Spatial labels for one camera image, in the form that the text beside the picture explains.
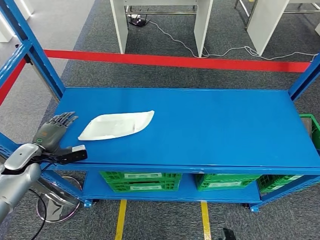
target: red floor line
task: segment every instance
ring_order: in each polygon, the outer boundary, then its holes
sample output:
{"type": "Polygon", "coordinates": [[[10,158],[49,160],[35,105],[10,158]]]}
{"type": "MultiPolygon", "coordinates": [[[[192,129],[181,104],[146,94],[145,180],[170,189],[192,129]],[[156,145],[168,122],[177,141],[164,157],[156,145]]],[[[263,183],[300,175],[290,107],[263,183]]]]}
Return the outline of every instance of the red floor line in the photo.
{"type": "Polygon", "coordinates": [[[11,87],[18,78],[19,74],[21,73],[25,64],[26,60],[23,58],[8,78],[7,78],[4,84],[2,84],[2,86],[0,87],[0,105],[4,102],[11,87]]]}
{"type": "Polygon", "coordinates": [[[235,60],[220,58],[194,58],[180,56],[158,56],[139,54],[118,54],[107,52],[45,50],[49,58],[72,59],[116,64],[134,64],[149,66],[220,69],[239,71],[303,73],[309,62],[235,60]]]}

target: blue metal shelf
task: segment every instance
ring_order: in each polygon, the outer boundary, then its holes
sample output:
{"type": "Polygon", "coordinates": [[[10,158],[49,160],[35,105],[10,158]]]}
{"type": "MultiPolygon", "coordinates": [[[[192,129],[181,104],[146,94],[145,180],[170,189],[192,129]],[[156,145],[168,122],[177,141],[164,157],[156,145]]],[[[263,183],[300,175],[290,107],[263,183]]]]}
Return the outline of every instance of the blue metal shelf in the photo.
{"type": "Polygon", "coordinates": [[[103,164],[179,172],[237,167],[246,168],[245,173],[251,168],[320,173],[319,156],[285,90],[66,88],[56,114],[68,111],[75,111],[78,119],[61,145],[85,144],[88,159],[81,162],[83,170],[103,164]],[[150,110],[155,110],[153,119],[141,132],[77,139],[98,115],[150,110]]]}
{"type": "MultiPolygon", "coordinates": [[[[88,171],[81,191],[52,170],[42,177],[91,207],[93,199],[200,201],[263,205],[320,181],[320,158],[294,101],[320,75],[320,55],[288,90],[65,88],[14,0],[0,0],[0,12],[22,43],[0,69],[0,87],[23,58],[30,59],[57,102],[56,113],[79,116],[62,147],[85,144],[88,159],[60,170],[88,171]],[[98,115],[155,110],[146,129],[126,137],[78,141],[98,115]],[[177,192],[114,193],[97,171],[185,173],[177,192]],[[191,174],[304,175],[261,198],[256,182],[244,189],[198,192],[191,174]]],[[[0,133],[8,157],[17,144],[0,133]]]]}
{"type": "Polygon", "coordinates": [[[207,201],[213,203],[260,203],[256,181],[242,189],[198,191],[192,174],[183,174],[178,191],[113,192],[97,171],[88,171],[83,187],[84,196],[108,200],[147,201],[207,201]]]}

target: green plastic crate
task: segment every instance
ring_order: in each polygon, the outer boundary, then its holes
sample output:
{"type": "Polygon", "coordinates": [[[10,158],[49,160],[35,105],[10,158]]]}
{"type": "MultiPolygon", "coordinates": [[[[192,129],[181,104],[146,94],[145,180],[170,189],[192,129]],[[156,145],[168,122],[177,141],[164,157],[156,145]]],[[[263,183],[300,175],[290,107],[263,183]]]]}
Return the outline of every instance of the green plastic crate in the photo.
{"type": "Polygon", "coordinates": [[[108,182],[109,186],[115,193],[177,191],[180,183],[180,179],[174,178],[108,182]]]}
{"type": "Polygon", "coordinates": [[[106,182],[121,182],[128,180],[164,180],[181,179],[182,173],[163,173],[163,172],[119,172],[119,171],[100,171],[100,174],[106,182]]]}
{"type": "Polygon", "coordinates": [[[320,125],[315,120],[312,114],[300,114],[300,118],[311,118],[312,120],[312,141],[313,145],[320,150],[320,125]]]}
{"type": "Polygon", "coordinates": [[[303,175],[263,175],[257,180],[260,193],[271,193],[303,175]]]}
{"type": "Polygon", "coordinates": [[[195,174],[198,191],[242,189],[259,178],[260,174],[195,174]]]}

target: white table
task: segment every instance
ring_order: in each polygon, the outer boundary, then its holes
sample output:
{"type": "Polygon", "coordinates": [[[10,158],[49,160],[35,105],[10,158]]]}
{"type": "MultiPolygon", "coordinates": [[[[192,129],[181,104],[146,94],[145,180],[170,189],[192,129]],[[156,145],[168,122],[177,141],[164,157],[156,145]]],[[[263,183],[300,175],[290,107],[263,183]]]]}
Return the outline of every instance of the white table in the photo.
{"type": "MultiPolygon", "coordinates": [[[[251,19],[248,25],[248,33],[257,52],[261,56],[270,40],[275,27],[284,14],[288,4],[312,4],[315,0],[255,0],[257,1],[251,19]]],[[[320,24],[315,28],[320,33],[320,24]]]]}
{"type": "Polygon", "coordinates": [[[214,0],[110,0],[120,52],[124,54],[128,34],[125,6],[195,6],[198,5],[194,37],[199,57],[202,55],[214,0]]]}

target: robotic arm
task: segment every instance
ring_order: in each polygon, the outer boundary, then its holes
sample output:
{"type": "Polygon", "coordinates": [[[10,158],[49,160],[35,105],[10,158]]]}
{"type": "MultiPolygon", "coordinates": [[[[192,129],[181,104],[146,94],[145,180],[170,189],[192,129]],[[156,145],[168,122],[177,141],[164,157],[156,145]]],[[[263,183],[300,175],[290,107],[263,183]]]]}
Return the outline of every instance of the robotic arm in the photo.
{"type": "Polygon", "coordinates": [[[78,118],[74,114],[65,112],[54,116],[42,125],[32,143],[21,145],[5,163],[0,162],[0,224],[40,178],[41,163],[65,165],[88,157],[83,145],[60,147],[67,128],[78,118]]]}

